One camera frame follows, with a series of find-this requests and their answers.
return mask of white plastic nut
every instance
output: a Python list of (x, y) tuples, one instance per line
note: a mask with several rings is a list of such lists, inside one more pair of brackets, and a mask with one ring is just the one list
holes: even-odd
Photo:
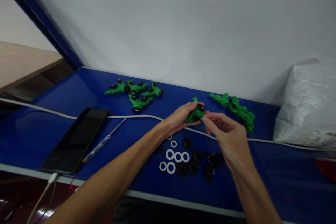
[(173, 140), (173, 141), (170, 143), (170, 145), (171, 145), (173, 148), (175, 148), (175, 147), (177, 146), (177, 142)]
[(175, 157), (175, 153), (174, 153), (174, 151), (173, 151), (172, 149), (169, 149), (169, 150), (166, 151), (166, 158), (167, 158), (168, 160), (172, 160), (174, 157)]
[(175, 172), (175, 170), (176, 170), (175, 164), (174, 164), (173, 162), (169, 162), (169, 163), (167, 164), (167, 172), (168, 172), (169, 174), (173, 174), (173, 173)]
[(188, 163), (189, 160), (190, 160), (190, 156), (188, 154), (188, 152), (182, 152), (182, 161), (185, 162), (185, 163)]
[(175, 161), (176, 161), (177, 163), (181, 163), (181, 162), (182, 162), (182, 154), (181, 154), (181, 152), (175, 152), (174, 159), (175, 159)]
[(161, 162), (160, 165), (159, 165), (159, 168), (160, 168), (161, 171), (167, 170), (167, 164), (166, 164), (166, 162), (165, 161)]

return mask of white wall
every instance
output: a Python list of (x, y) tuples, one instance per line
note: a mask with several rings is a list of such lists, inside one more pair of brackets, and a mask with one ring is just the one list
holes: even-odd
[(0, 0), (0, 41), (56, 51), (14, 0)]
[(86, 66), (280, 104), (335, 59), (336, 0), (41, 0)]

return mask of green hose splitter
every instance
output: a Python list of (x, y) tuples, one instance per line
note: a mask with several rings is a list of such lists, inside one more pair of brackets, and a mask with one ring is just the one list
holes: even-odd
[(209, 96), (214, 99), (216, 102), (219, 102), (222, 107), (226, 107), (229, 106), (230, 102), (229, 102), (229, 95), (228, 93), (223, 94), (223, 96), (219, 95), (219, 94), (209, 94)]
[(109, 88), (110, 90), (104, 92), (105, 95), (114, 95), (121, 92), (128, 93), (130, 91), (130, 87), (125, 85), (121, 79), (117, 80), (117, 85), (112, 85)]
[(229, 105), (230, 111), (234, 113), (237, 117), (240, 117), (245, 122), (245, 127), (248, 132), (253, 133), (254, 123), (253, 120), (256, 116), (247, 110), (245, 106), (239, 105), (239, 100), (236, 96), (232, 97), (232, 101)]
[(157, 87), (158, 85), (155, 82), (152, 82), (152, 87), (147, 88), (147, 92), (142, 93), (142, 97), (150, 97), (150, 96), (162, 96), (163, 90)]
[(184, 122), (193, 123), (200, 121), (204, 115), (204, 107), (202, 104), (198, 103), (197, 107), (187, 116)]
[(139, 82), (137, 85), (134, 84), (132, 80), (127, 81), (129, 87), (131, 88), (130, 93), (132, 95), (136, 95), (139, 91), (144, 90), (148, 87), (148, 83), (144, 84), (144, 82)]
[(133, 104), (132, 111), (134, 113), (140, 113), (142, 108), (148, 105), (151, 101), (154, 100), (153, 97), (144, 97), (141, 100), (137, 99), (135, 94), (129, 94), (129, 100)]

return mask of white plastic bag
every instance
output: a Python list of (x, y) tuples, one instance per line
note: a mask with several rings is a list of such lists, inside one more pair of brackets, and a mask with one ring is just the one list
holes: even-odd
[(336, 63), (315, 58), (293, 66), (274, 141), (336, 149)]

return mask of green plastic connector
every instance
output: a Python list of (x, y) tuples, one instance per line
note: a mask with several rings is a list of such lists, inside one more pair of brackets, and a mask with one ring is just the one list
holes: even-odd
[(132, 111), (134, 113), (140, 113), (142, 108), (148, 105), (151, 101), (154, 100), (153, 97), (144, 97), (141, 100), (137, 99), (135, 94), (129, 94), (129, 100), (133, 104)]
[(209, 96), (214, 99), (216, 102), (219, 102), (221, 104), (222, 107), (226, 107), (229, 106), (230, 102), (229, 102), (229, 95), (228, 93), (223, 94), (223, 96), (219, 95), (219, 94), (209, 94)]
[(125, 85), (121, 79), (117, 80), (117, 85), (112, 85), (109, 87), (110, 90), (105, 91), (105, 95), (114, 95), (117, 93), (128, 93), (130, 91), (130, 87)]
[(202, 104), (198, 103), (197, 107), (187, 116), (184, 122), (193, 123), (193, 122), (199, 121), (202, 119), (204, 115), (205, 115), (204, 107)]
[(144, 90), (148, 87), (148, 83), (144, 84), (144, 82), (139, 82), (137, 85), (134, 84), (132, 80), (127, 81), (129, 87), (131, 88), (130, 92), (132, 95), (136, 95), (139, 91)]
[(248, 132), (253, 133), (253, 128), (254, 128), (254, 119), (256, 116), (248, 111), (248, 109), (245, 106), (240, 106), (239, 105), (239, 100), (237, 99), (236, 96), (232, 97), (232, 101), (229, 105), (230, 111), (234, 113), (237, 117), (240, 117), (243, 119), (245, 122), (245, 127)]
[(142, 93), (142, 97), (150, 97), (150, 96), (162, 96), (163, 90), (157, 87), (158, 85), (155, 82), (152, 82), (152, 87), (147, 89), (147, 92)]

